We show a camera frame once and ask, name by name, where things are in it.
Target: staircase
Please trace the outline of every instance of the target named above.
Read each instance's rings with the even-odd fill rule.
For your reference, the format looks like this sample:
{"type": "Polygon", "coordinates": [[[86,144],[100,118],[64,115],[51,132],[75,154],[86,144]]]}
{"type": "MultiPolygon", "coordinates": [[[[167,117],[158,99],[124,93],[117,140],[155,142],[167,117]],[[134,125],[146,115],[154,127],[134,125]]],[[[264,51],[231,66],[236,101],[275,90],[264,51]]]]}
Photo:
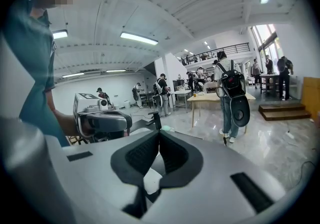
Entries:
{"type": "Polygon", "coordinates": [[[283,105],[260,105],[259,112],[266,121],[281,121],[310,118],[306,106],[300,103],[283,105]]]}

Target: teal shirt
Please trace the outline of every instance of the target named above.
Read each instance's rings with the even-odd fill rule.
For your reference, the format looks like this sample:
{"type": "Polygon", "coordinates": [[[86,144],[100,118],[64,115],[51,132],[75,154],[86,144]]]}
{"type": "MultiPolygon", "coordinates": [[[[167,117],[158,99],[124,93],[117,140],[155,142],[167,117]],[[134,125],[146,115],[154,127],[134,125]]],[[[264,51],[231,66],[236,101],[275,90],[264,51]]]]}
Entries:
{"type": "Polygon", "coordinates": [[[48,13],[45,11],[38,19],[30,17],[32,6],[33,0],[16,0],[2,28],[12,52],[35,81],[19,117],[37,126],[43,134],[58,138],[60,145],[65,147],[69,143],[46,98],[46,91],[55,87],[55,54],[52,53],[53,35],[49,29],[48,13]]]}

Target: black slot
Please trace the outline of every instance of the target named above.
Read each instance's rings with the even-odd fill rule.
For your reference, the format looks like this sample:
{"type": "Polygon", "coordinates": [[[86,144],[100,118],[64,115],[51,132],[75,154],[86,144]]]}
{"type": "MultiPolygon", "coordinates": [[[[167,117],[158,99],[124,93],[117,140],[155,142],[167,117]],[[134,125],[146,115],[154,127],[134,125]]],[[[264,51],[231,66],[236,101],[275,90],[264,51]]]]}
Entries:
{"type": "Polygon", "coordinates": [[[72,161],[76,161],[76,160],[79,160],[82,158],[87,158],[90,156],[93,156],[93,154],[89,151],[86,151],[86,152],[82,152],[82,153],[78,153],[78,154],[68,155],[67,158],[70,162],[72,162],[72,161]]]}
{"type": "Polygon", "coordinates": [[[273,201],[266,193],[264,193],[245,173],[237,173],[230,177],[255,209],[257,214],[273,204],[273,201]]]}

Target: black strap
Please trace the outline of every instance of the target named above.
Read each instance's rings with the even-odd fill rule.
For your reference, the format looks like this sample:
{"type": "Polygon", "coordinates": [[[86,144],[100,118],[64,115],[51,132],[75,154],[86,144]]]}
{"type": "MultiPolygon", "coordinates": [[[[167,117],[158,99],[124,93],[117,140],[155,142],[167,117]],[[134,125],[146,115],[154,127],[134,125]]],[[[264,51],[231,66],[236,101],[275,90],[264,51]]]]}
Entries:
{"type": "Polygon", "coordinates": [[[217,66],[222,70],[223,73],[227,72],[220,62],[217,63],[217,66]]]}

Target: hair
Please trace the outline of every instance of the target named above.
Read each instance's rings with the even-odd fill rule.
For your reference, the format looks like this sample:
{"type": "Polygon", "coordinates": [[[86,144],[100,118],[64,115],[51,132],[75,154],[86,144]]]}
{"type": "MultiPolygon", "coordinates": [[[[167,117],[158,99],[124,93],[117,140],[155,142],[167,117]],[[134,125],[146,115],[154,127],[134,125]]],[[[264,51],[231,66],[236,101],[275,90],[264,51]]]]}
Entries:
{"type": "Polygon", "coordinates": [[[225,53],[223,50],[221,50],[221,51],[218,51],[218,52],[216,53],[216,57],[217,57],[219,60],[221,60],[222,58],[226,58],[227,55],[226,55],[226,53],[225,53]]]}

